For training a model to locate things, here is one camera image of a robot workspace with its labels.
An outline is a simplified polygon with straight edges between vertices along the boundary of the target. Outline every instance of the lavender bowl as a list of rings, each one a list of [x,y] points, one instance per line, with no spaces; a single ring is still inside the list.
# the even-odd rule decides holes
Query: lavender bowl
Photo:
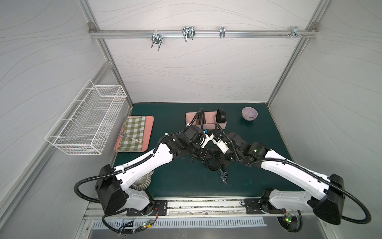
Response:
[[[252,107],[245,107],[241,111],[241,116],[248,121],[256,119],[257,115],[257,111]]]

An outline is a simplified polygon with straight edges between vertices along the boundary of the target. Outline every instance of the white wall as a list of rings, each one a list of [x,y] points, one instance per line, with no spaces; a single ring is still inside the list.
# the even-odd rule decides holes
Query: white wall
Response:
[[[101,30],[304,29],[319,0],[89,0]],[[266,102],[297,40],[108,39],[133,102]]]
[[[133,102],[266,102],[297,41],[108,39]]]
[[[336,173],[372,213],[342,221],[338,238],[380,238],[382,220],[382,2],[333,0],[271,105],[295,161]],[[345,216],[361,219],[345,201]]]
[[[101,30],[304,29],[319,0],[88,0]]]
[[[112,73],[101,84],[116,84]],[[99,174],[110,163],[114,145],[128,109],[124,103],[102,155],[66,155],[56,150],[32,185],[14,215],[5,225],[0,238],[72,239],[75,237],[88,201],[79,198],[73,186],[81,179]],[[80,187],[84,194],[97,197],[94,182]]]
[[[0,2],[0,201],[104,62],[76,0]]]

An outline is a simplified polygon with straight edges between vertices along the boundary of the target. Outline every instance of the checkered cloth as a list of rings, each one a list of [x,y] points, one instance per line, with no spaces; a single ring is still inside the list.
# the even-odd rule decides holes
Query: checkered cloth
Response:
[[[146,116],[127,117],[123,126],[123,133],[126,133],[128,138],[122,138],[118,152],[137,152],[142,151],[143,133]],[[131,138],[136,138],[142,142],[137,142]]]

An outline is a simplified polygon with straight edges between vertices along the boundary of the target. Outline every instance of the wire mesh basket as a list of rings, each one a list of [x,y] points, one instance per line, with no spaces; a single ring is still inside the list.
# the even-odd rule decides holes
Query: wire mesh basket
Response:
[[[120,85],[94,85],[93,82],[90,85],[90,88],[84,86],[77,95],[85,97],[74,100],[45,137],[66,154],[101,154],[126,99]],[[75,110],[65,118],[70,109]]]

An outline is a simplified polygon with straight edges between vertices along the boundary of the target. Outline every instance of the ventilation slot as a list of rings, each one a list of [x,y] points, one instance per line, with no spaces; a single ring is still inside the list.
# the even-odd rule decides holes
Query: ventilation slot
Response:
[[[146,222],[147,218],[134,219],[134,229]],[[106,220],[112,227],[119,228],[132,219],[110,219]],[[158,218],[151,228],[243,228],[267,226],[263,217],[224,217],[224,218]],[[105,229],[101,220],[94,220],[93,229]]]

